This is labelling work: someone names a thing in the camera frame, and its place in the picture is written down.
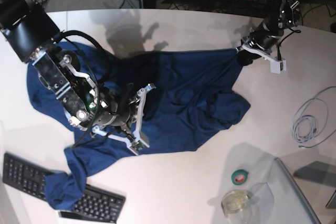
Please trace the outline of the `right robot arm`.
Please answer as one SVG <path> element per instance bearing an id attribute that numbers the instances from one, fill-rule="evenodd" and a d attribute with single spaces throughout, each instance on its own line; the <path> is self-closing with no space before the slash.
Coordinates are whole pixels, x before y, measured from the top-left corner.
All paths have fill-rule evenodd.
<path id="1" fill-rule="evenodd" d="M 76 30 L 61 32 L 38 0 L 1 0 L 1 32 L 19 59 L 30 63 L 40 82 L 55 94 L 71 126 L 83 131 L 95 125 L 123 130 L 131 126 L 135 115 L 131 99 L 104 86 L 112 61 L 92 37 Z M 58 46 L 69 36 L 83 37 L 94 45 L 107 64 L 102 77 L 93 70 L 81 71 L 81 62 L 88 60 L 83 51 Z"/>

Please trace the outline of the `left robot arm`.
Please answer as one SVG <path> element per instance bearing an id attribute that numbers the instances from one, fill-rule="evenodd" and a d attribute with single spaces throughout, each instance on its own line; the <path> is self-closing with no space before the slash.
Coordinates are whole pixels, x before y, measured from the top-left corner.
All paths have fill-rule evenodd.
<path id="1" fill-rule="evenodd" d="M 236 48 L 237 60 L 241 66 L 248 66 L 254 60 L 270 60 L 271 49 L 276 46 L 276 61 L 280 70 L 285 69 L 285 60 L 281 55 L 281 46 L 289 36 L 300 33 L 294 29 L 300 19 L 298 0 L 266 0 L 267 16 L 249 35 L 241 39 L 241 46 Z"/>

